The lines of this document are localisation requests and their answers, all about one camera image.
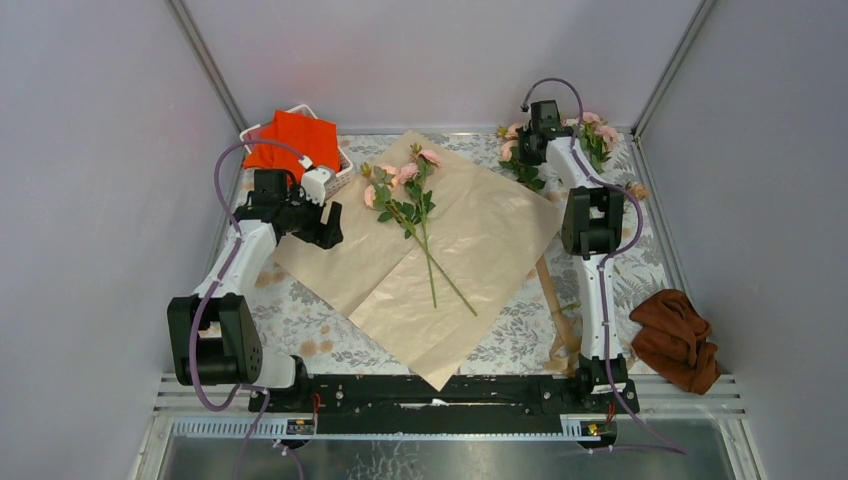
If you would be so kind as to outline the pink flower stem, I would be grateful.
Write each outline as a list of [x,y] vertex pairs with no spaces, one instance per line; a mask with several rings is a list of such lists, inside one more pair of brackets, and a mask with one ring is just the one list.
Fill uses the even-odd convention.
[[413,208],[411,214],[406,214],[406,218],[416,227],[416,235],[425,254],[433,308],[436,308],[438,303],[433,262],[429,250],[428,215],[432,210],[432,192],[427,188],[427,181],[440,166],[441,162],[434,152],[424,149],[418,143],[413,143],[410,146],[409,160],[400,168],[397,175],[397,183],[406,191]]
[[[397,183],[397,175],[399,173],[399,170],[400,168],[395,168],[388,165],[379,166],[365,163],[360,168],[360,174],[367,182],[367,186],[364,192],[365,204],[368,208],[374,210],[377,213],[377,221],[379,223],[395,223],[403,231],[404,238],[414,240],[415,243],[422,250],[422,247],[420,246],[419,240],[416,235],[416,227],[411,225],[406,218],[406,214],[411,214],[413,208],[406,191],[402,186],[399,186]],[[428,186],[427,188],[432,192],[432,210],[429,212],[428,215],[429,238],[430,213],[435,209],[436,204],[433,201],[433,191]],[[430,248],[430,242],[429,250],[432,257],[435,280],[436,273],[439,273],[447,281],[450,289],[459,297],[462,304],[471,312],[472,315],[477,316],[478,312],[471,304],[471,302],[467,299],[466,295],[460,290],[455,281],[449,276],[447,271],[433,256]]]
[[539,177],[539,168],[521,161],[519,134],[523,132],[523,128],[524,124],[514,123],[497,129],[497,137],[502,140],[499,165],[513,173],[516,180],[523,186],[534,192],[540,192],[545,187],[545,181]]

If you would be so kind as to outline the beige kraft wrapping paper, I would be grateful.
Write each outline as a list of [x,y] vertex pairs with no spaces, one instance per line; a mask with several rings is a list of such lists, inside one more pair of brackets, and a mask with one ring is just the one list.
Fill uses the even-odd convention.
[[342,241],[283,239],[273,260],[435,389],[492,328],[559,231],[558,207],[519,183],[409,131],[376,162],[401,166],[413,144],[436,153],[434,210],[421,246],[364,202],[355,178],[335,197]]

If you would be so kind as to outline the pink fake flower bouquet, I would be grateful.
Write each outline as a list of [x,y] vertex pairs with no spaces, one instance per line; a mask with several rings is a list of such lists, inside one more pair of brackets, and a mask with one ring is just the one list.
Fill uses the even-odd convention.
[[578,140],[588,154],[590,164],[599,174],[603,166],[621,143],[620,133],[594,112],[584,112],[579,117],[566,119],[563,125],[579,130]]

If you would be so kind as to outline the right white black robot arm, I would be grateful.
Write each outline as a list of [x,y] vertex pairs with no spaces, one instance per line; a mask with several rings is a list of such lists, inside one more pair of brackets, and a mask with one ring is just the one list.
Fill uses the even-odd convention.
[[597,412],[613,394],[622,394],[628,381],[608,270],[622,241],[624,195],[597,176],[580,148],[577,128],[564,126],[554,100],[524,103],[521,110],[529,121],[518,133],[520,161],[547,164],[568,189],[561,241],[576,265],[582,319],[573,396],[583,410]]

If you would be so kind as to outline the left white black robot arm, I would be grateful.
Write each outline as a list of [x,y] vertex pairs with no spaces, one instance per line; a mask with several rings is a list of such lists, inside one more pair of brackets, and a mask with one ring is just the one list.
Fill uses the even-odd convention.
[[322,249],[343,239],[342,207],[330,200],[335,178],[312,167],[300,179],[286,170],[261,169],[233,217],[235,226],[209,275],[184,297],[175,297],[167,320],[180,384],[257,385],[288,411],[309,401],[310,385],[297,375],[296,359],[265,349],[248,299],[264,264],[287,235]]

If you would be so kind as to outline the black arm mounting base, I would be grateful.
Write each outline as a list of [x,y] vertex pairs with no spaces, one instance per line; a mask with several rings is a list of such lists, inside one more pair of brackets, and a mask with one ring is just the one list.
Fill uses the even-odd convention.
[[561,435],[566,419],[639,411],[632,381],[621,396],[550,375],[455,376],[440,391],[414,375],[314,375],[252,395],[248,409],[303,414],[324,435]]

